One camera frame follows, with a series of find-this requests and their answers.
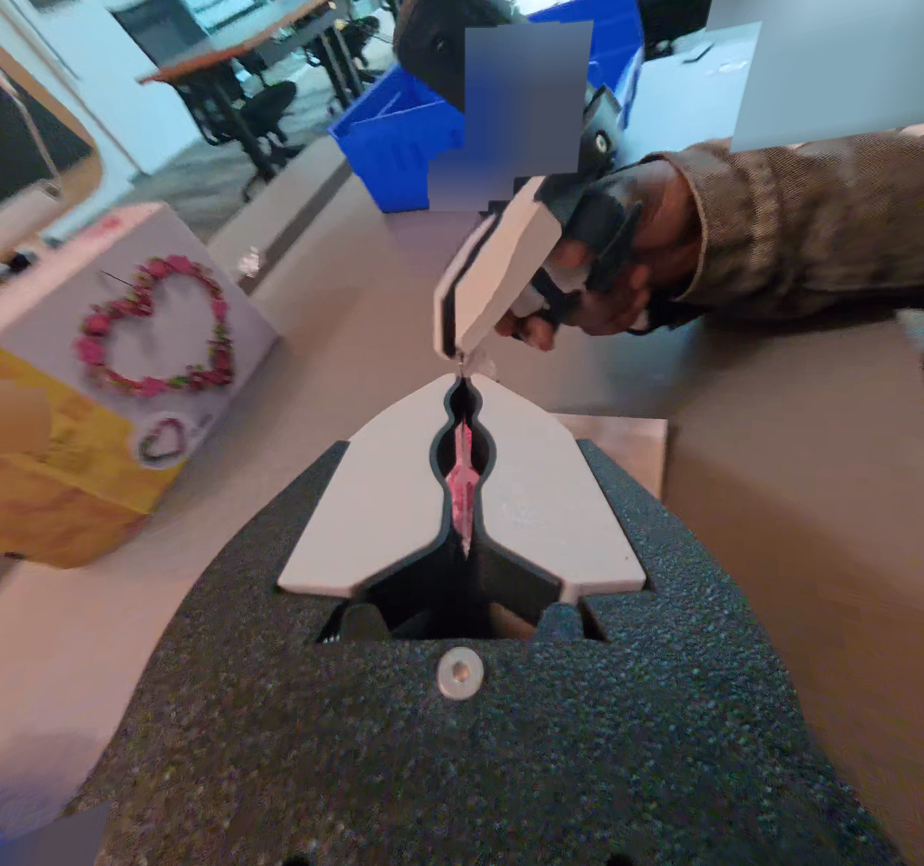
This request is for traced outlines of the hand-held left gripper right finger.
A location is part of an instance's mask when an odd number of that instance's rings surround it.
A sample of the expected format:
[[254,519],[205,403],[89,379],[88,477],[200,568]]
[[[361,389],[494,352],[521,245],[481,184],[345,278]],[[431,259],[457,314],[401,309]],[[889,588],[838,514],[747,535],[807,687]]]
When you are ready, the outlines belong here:
[[646,573],[572,433],[482,375],[469,385],[490,450],[480,520],[491,542],[551,577],[565,603],[642,591]]

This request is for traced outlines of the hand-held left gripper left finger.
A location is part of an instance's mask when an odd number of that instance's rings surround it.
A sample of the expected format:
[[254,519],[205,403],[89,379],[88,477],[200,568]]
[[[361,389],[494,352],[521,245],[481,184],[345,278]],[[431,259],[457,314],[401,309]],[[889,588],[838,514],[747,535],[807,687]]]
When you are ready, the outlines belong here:
[[452,426],[443,375],[356,431],[284,566],[288,593],[356,595],[382,573],[437,542],[446,485],[435,444]]

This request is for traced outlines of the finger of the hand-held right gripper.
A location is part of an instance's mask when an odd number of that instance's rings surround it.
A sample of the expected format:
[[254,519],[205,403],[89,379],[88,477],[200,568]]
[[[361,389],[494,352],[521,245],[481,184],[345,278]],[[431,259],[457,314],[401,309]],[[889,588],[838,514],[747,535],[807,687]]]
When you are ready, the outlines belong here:
[[[448,362],[469,362],[481,342],[494,326],[506,316],[511,307],[511,295],[504,280],[504,257],[500,251],[503,236],[495,233],[502,229],[503,213],[484,215],[468,235],[433,290],[433,349]],[[478,274],[484,276],[472,291],[475,314],[471,321],[456,325],[456,290],[465,282],[469,270],[487,259],[494,268],[482,266]]]
[[468,236],[452,260],[452,354],[470,355],[543,266],[563,225],[527,179],[502,212]]

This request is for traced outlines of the blue plastic bin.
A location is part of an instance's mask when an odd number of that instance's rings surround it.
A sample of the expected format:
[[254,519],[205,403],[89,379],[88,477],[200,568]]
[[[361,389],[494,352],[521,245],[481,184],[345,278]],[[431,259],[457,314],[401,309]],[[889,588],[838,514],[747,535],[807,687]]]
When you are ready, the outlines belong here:
[[[593,24],[588,82],[607,86],[620,110],[620,140],[629,124],[644,38],[638,0],[570,0],[526,17],[531,23]],[[464,141],[461,113],[394,64],[367,89],[329,133],[384,213],[427,210],[428,168],[439,153]]]

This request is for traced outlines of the person's right hand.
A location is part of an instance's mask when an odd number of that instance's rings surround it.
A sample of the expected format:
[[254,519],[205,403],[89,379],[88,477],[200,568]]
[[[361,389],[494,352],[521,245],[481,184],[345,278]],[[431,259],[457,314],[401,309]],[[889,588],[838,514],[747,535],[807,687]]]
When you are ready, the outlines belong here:
[[566,325],[616,336],[635,326],[654,292],[686,289],[699,263],[701,219],[679,155],[651,154],[616,174],[617,198],[641,203],[629,265],[606,291],[582,289]]

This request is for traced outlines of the wooden top office desk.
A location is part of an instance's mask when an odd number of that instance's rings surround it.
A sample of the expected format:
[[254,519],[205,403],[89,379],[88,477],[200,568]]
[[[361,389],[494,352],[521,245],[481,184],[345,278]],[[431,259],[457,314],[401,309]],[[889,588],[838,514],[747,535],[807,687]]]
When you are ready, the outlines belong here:
[[263,149],[261,142],[269,137],[255,134],[219,81],[218,69],[249,52],[271,66],[315,43],[327,54],[336,86],[342,91],[345,107],[349,107],[364,95],[367,85],[340,27],[349,19],[348,10],[348,0],[271,0],[226,28],[208,33],[204,40],[139,78],[138,83],[164,83],[174,90],[180,90],[182,85],[202,87],[207,103],[215,106],[225,130],[242,146],[254,166],[253,182],[269,183],[287,160]]

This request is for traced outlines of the yellow cardboard box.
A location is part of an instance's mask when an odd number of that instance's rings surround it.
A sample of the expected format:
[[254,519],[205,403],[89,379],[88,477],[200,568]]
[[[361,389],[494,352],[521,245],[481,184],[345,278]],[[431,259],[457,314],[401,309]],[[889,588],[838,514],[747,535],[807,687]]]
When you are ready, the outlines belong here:
[[130,538],[277,334],[163,203],[122,207],[2,288],[1,377],[47,440],[2,455],[2,552],[82,567]]

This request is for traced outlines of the black board wooden easel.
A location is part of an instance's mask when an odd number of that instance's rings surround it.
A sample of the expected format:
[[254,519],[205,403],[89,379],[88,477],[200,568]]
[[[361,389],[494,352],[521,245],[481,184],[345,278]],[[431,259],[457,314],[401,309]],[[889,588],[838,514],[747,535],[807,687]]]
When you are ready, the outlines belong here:
[[92,135],[1,50],[2,248],[40,234],[88,200],[103,180]]

